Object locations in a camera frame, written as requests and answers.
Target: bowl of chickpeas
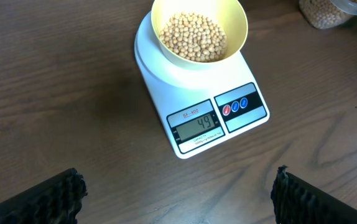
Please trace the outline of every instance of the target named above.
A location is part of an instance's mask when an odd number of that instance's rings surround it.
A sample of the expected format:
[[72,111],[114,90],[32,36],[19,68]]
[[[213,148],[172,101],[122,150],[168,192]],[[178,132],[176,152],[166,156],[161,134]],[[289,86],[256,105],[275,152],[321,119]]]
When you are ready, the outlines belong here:
[[248,36],[248,20],[238,0],[155,0],[151,22],[163,54],[192,70],[223,63]]

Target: plastic container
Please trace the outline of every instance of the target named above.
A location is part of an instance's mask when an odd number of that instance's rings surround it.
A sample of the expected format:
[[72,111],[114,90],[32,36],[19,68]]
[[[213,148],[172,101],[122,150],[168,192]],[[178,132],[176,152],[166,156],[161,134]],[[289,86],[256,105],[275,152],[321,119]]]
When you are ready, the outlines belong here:
[[299,0],[299,6],[309,23],[318,29],[338,26],[357,15],[357,3],[350,0]]
[[[227,36],[227,48],[223,59],[217,62],[187,60],[170,51],[159,40],[160,31],[166,22],[175,13],[180,12],[196,12],[208,16],[223,28]],[[152,5],[151,22],[163,54],[173,64],[192,70],[203,70],[223,63],[242,48],[248,36],[248,19],[237,0],[155,0]]]

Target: kitchen scale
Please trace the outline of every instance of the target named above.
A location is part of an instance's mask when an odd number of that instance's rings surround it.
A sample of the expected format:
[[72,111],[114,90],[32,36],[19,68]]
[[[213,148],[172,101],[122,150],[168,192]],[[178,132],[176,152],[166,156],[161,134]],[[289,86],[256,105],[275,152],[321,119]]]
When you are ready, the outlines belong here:
[[265,123],[270,112],[241,52],[202,71],[172,64],[160,50],[151,12],[134,53],[167,137],[181,159]]

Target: red button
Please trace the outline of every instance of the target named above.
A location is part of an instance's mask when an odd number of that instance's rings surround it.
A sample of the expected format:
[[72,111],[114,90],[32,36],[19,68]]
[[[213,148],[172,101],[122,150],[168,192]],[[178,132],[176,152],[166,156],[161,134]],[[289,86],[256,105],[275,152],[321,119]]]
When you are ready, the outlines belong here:
[[231,107],[230,107],[229,105],[225,105],[225,106],[223,107],[223,115],[224,115],[224,116],[227,116],[227,115],[230,114],[230,112],[231,112]]

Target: round weighing plate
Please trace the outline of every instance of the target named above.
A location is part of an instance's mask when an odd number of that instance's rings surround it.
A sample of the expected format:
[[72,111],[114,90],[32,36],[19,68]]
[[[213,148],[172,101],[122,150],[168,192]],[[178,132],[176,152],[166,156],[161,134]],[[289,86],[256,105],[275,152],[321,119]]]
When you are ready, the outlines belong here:
[[159,48],[152,30],[151,13],[141,22],[136,44],[139,56],[151,74],[170,85],[191,89],[213,88],[225,85],[234,78],[227,72],[229,67],[226,63],[202,71],[186,70],[172,64]]

